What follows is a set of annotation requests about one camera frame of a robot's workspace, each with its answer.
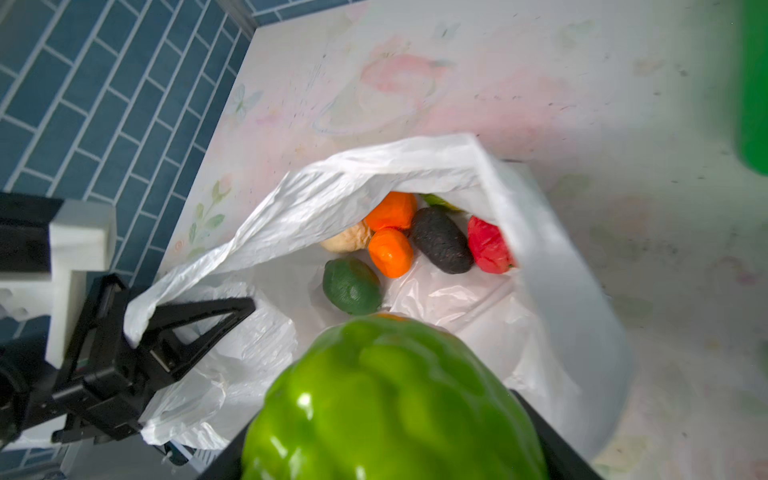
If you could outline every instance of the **printed flower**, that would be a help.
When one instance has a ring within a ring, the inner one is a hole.
[[[435,81],[451,66],[452,63],[445,60],[411,54],[393,55],[366,65],[360,81],[381,92],[424,98],[432,93]]]
[[[242,121],[248,114],[248,111],[261,99],[262,91],[253,92],[248,98],[245,97],[245,85],[239,84],[232,89],[232,95],[224,108],[224,113],[233,115],[238,122]]]
[[[219,180],[219,192],[226,195],[232,190],[232,174],[226,174]]]

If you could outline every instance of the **pink flower print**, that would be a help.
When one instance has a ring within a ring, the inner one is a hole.
[[[219,192],[226,195],[232,190],[232,174],[226,174],[219,180]]]

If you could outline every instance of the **red pepper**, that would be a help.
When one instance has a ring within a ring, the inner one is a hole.
[[[497,226],[480,220],[469,219],[469,249],[480,270],[488,273],[504,273],[515,265],[515,258],[504,242]]]

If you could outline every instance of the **blue tile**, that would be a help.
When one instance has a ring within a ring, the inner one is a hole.
[[[69,2],[45,43],[73,61],[96,24],[106,1]]]
[[[205,46],[196,38],[193,39],[187,56],[181,62],[179,72],[176,73],[174,84],[171,85],[163,107],[160,109],[158,117],[165,123],[176,124],[207,54],[208,50]]]
[[[197,171],[200,169],[200,164],[203,163],[205,154],[196,148],[190,150],[190,154],[187,155],[187,163],[184,164],[184,168],[181,169],[179,179],[176,180],[176,187],[174,192],[186,197],[190,193],[194,179],[197,176]]]
[[[224,64],[227,63],[227,57],[230,56],[231,48],[232,41],[224,35],[219,35],[219,39],[216,40],[214,48],[210,51],[208,63],[205,64],[206,75],[214,80],[219,78],[221,69],[224,68]]]
[[[19,72],[52,16],[40,2],[14,3],[0,23],[0,63]]]
[[[253,5],[257,12],[267,10],[268,8],[279,7],[286,3],[288,3],[288,0],[250,0],[250,4]]]
[[[157,229],[152,236],[153,247],[165,248],[170,242],[170,236],[174,234],[176,228],[176,222],[179,221],[179,216],[184,208],[184,200],[178,197],[171,196],[168,199],[168,205],[165,206],[163,216],[160,218],[157,224]]]
[[[179,171],[179,167],[169,162],[164,161],[160,166],[160,170],[157,171],[157,176],[152,182],[152,188],[149,190],[147,199],[144,201],[144,205],[141,210],[148,214],[160,215],[160,211],[163,210],[165,199],[170,193],[170,188],[174,185],[176,180],[176,173]]]
[[[136,280],[134,285],[136,286],[150,286],[154,283],[154,278],[157,275],[157,268],[160,266],[160,262],[163,260],[163,253],[157,250],[147,249],[147,254],[144,255],[144,260],[141,262],[141,267],[136,273]]]
[[[127,235],[128,228],[131,226],[131,222],[139,210],[139,205],[141,205],[145,191],[147,191],[147,184],[141,180],[129,177],[128,181],[125,182],[123,193],[120,194],[120,199],[114,205],[118,214],[118,237],[125,237]],[[132,268],[120,268],[120,270],[134,271]]]
[[[114,48],[115,51],[120,51],[131,34],[134,23],[136,23],[136,15],[120,2],[115,2],[109,9],[109,13],[107,13],[107,17],[96,36]]]
[[[205,112],[205,107],[208,106],[210,95],[214,92],[214,86],[210,84],[205,78],[201,78],[197,81],[197,86],[194,88],[192,98],[190,98],[189,107],[192,111],[202,115]]]
[[[5,92],[13,84],[13,77],[0,71],[0,101],[5,96]]]
[[[181,118],[181,122],[174,134],[174,139],[170,141],[170,147],[168,147],[168,152],[165,154],[166,157],[179,164],[184,160],[184,155],[187,154],[187,150],[192,143],[192,137],[194,137],[194,133],[197,130],[198,122],[197,117],[188,111],[184,112],[184,116]]]
[[[137,12],[141,12],[141,9],[144,8],[144,4],[146,3],[146,0],[126,0],[126,1],[131,7],[136,8]]]
[[[37,127],[68,71],[69,65],[41,51],[5,113]]]
[[[51,317],[48,315],[37,316],[27,320],[22,330],[21,338],[30,337],[44,333],[48,336],[48,327],[51,326]]]
[[[141,141],[149,128],[149,123],[152,122],[154,112],[157,110],[162,97],[162,91],[145,81],[136,97],[134,106],[131,108],[131,113],[125,119],[123,132]]]
[[[195,143],[203,148],[208,148],[210,139],[214,135],[214,130],[216,130],[216,125],[219,123],[219,118],[221,118],[221,112],[224,110],[224,105],[227,104],[227,98],[230,96],[234,82],[235,76],[225,70],[219,82],[219,88],[210,101],[208,113],[206,113],[200,126],[200,131],[195,138]]]
[[[313,0],[312,2],[299,3],[298,5],[281,8],[278,12],[280,12],[280,17],[283,20],[288,20],[290,18],[300,17],[302,15],[308,15],[310,13],[320,12],[321,10],[327,10],[328,8],[348,4],[347,0]]]
[[[83,110],[90,111],[101,86],[109,76],[114,61],[114,55],[98,43],[92,43],[69,83],[67,91],[64,92],[64,99]]]
[[[85,129],[80,139],[80,148],[97,157],[102,157],[107,150],[112,134],[118,129],[127,103],[113,94],[106,92],[101,99],[96,112],[91,117],[91,123]]]
[[[91,202],[92,204],[104,204],[104,205],[112,205],[114,201],[104,201],[101,198],[96,198],[93,195],[89,195],[87,199],[85,199],[87,202]]]
[[[184,4],[176,14],[174,24],[168,31],[168,41],[176,45],[179,50],[183,51],[187,46],[187,42],[194,32],[194,26],[197,25],[197,20],[202,13],[203,9],[200,8],[195,0],[184,0]]]
[[[112,88],[126,97],[133,96],[169,21],[168,9],[154,0],[112,78]]]
[[[237,39],[237,45],[235,45],[234,50],[232,50],[232,56],[230,57],[230,67],[235,71],[240,71],[240,66],[243,64],[243,59],[248,52],[249,45],[250,42],[245,38],[245,35],[241,35],[240,38]]]
[[[256,15],[255,17],[253,17],[253,19],[256,20],[256,24],[259,25],[260,27],[263,27],[264,25],[269,25],[270,23],[277,23],[280,21],[280,19],[277,17],[277,14],[275,12]]]
[[[44,178],[30,175],[27,172],[21,172],[13,184],[11,192],[15,194],[41,195],[46,196],[51,182]]]
[[[141,148],[141,153],[136,159],[132,172],[139,177],[152,178],[162,160],[169,138],[170,130],[156,123],[150,130],[147,140],[144,141],[144,146]]]
[[[0,188],[15,170],[31,139],[30,131],[8,121],[0,121]]]
[[[49,453],[46,453],[45,455],[36,455],[34,457],[27,458],[27,461],[24,462],[24,466],[30,466],[30,465],[36,465],[38,463],[45,463],[50,462],[53,459],[53,450],[51,450]]]
[[[98,167],[96,160],[74,152],[58,181],[53,197],[83,200],[91,178],[96,173],[96,167]]]
[[[224,30],[232,35],[232,38],[237,38],[237,34],[240,33],[240,27],[238,27],[237,23],[230,17],[227,17],[227,20],[224,20]]]
[[[55,177],[83,122],[85,122],[84,116],[59,104],[29,156],[26,166]]]
[[[106,198],[114,198],[120,190],[123,178],[128,173],[136,150],[138,147],[134,142],[118,137],[112,146],[109,157],[104,161],[104,166],[94,184],[93,192],[104,195]]]
[[[10,316],[0,318],[0,344],[13,339],[13,334],[16,333],[17,328],[18,322]]]
[[[167,87],[180,58],[181,56],[174,49],[163,44],[157,53],[157,57],[154,59],[152,69],[149,70],[149,76],[152,77],[152,80]]]
[[[0,472],[5,472],[20,466],[22,464],[22,460],[24,459],[25,453],[25,450],[9,450],[7,452],[0,452]]]
[[[208,45],[214,43],[216,32],[219,31],[219,25],[224,18],[224,10],[216,2],[209,2],[208,9],[205,12],[200,26],[197,27],[197,34],[205,40]]]
[[[123,253],[118,260],[118,270],[125,270],[127,272],[136,270],[136,267],[139,266],[139,260],[141,260],[141,254],[144,253],[144,248],[149,242],[149,236],[152,234],[153,228],[154,220],[151,218],[144,215],[139,215],[136,218],[134,229],[131,231],[131,236],[126,240]]]

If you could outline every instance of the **blue tile wall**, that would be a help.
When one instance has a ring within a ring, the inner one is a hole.
[[[248,39],[215,0],[4,5],[0,187],[114,205],[112,268],[152,283]]]
[[[125,5],[115,2],[101,23],[96,36],[113,50],[120,51],[135,23],[136,15],[131,13]]]
[[[259,26],[348,5],[358,0],[241,0]]]

